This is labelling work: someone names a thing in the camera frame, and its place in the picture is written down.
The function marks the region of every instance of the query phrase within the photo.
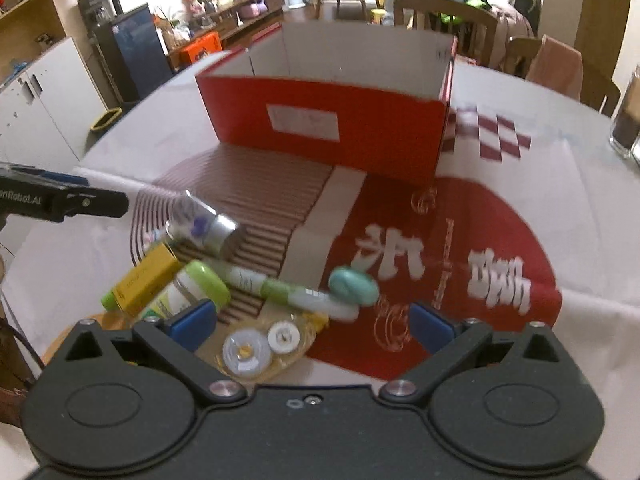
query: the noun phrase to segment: white tablecloth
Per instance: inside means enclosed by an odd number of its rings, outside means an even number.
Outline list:
[[[210,63],[214,59],[204,60]],[[81,163],[80,173],[94,186],[116,187],[132,199],[144,183],[156,180],[170,167],[212,150],[217,145],[193,75],[195,66],[140,104],[105,136]],[[438,176],[468,178],[491,185],[508,196],[511,206],[532,224],[562,293],[562,308],[554,331],[575,358],[606,409],[606,427],[591,466],[606,479],[631,480],[640,474],[640,174],[633,163],[621,161],[607,145],[609,120],[546,89],[493,72],[457,64],[452,105],[473,105],[479,114],[504,114],[536,131],[538,159],[523,154],[516,172],[544,164],[541,189],[556,189],[553,207],[532,211],[532,189],[518,189],[506,179],[489,182],[492,173],[460,163],[460,153],[472,150],[465,139],[458,154],[444,153]],[[554,157],[567,164],[572,184],[564,182]],[[580,193],[574,193],[579,185]],[[539,233],[537,224],[545,222]],[[131,265],[128,245],[110,240],[122,237],[124,219],[76,217],[62,225],[40,224],[18,252],[2,288],[20,327],[40,352],[66,326],[99,310],[101,295]],[[575,239],[566,240],[575,224]],[[564,238],[562,244],[556,243]],[[69,247],[80,247],[83,259]],[[279,382],[326,384],[370,382],[366,378],[311,359],[304,359],[278,377]]]

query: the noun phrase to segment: orange box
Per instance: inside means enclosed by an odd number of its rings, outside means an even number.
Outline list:
[[[279,23],[196,76],[221,142],[428,186],[447,124],[453,36]]]
[[[222,43],[217,32],[210,32],[188,44],[180,51],[180,63],[190,65],[207,57],[212,52],[222,51]]]

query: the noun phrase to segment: teal soap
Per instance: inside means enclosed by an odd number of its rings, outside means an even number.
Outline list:
[[[329,290],[339,300],[361,306],[373,306],[380,296],[376,280],[365,272],[347,266],[332,270]]]

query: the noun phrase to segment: blue gripper pad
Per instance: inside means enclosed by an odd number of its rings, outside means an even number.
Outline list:
[[[460,328],[435,309],[412,303],[409,306],[409,331],[411,336],[433,355],[453,341],[460,333]]]
[[[181,347],[195,352],[216,329],[216,306],[211,300],[183,310],[164,324],[164,332]]]

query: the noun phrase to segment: green pen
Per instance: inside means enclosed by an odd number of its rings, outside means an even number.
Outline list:
[[[221,260],[211,258],[207,259],[206,263],[227,285],[264,300],[310,312],[321,312],[339,321],[353,322],[358,318],[359,306],[336,300],[324,292],[281,282],[260,272]]]

